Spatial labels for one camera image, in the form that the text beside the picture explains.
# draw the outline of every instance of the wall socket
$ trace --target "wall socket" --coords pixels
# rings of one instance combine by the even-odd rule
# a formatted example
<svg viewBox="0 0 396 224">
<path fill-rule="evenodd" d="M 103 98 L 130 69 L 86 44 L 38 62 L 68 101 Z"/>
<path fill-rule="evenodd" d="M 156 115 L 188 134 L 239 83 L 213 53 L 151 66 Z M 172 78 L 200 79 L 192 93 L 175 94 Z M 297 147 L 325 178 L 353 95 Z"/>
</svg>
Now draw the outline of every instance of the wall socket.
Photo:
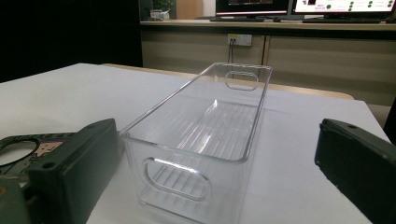
<svg viewBox="0 0 396 224">
<path fill-rule="evenodd" d="M 251 35 L 228 34 L 227 44 L 232 41 L 234 45 L 251 46 Z"/>
</svg>

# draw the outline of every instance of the monitor screen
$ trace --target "monitor screen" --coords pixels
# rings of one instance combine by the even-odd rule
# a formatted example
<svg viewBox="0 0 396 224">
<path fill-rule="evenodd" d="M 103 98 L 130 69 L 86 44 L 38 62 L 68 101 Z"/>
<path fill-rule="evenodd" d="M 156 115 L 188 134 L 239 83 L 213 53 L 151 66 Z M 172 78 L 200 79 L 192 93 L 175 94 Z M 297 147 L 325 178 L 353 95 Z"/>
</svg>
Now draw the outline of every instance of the monitor screen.
<svg viewBox="0 0 396 224">
<path fill-rule="evenodd" d="M 395 0 L 293 0 L 292 14 L 390 15 Z"/>
<path fill-rule="evenodd" d="M 216 16 L 286 15 L 289 0 L 216 0 Z"/>
</svg>

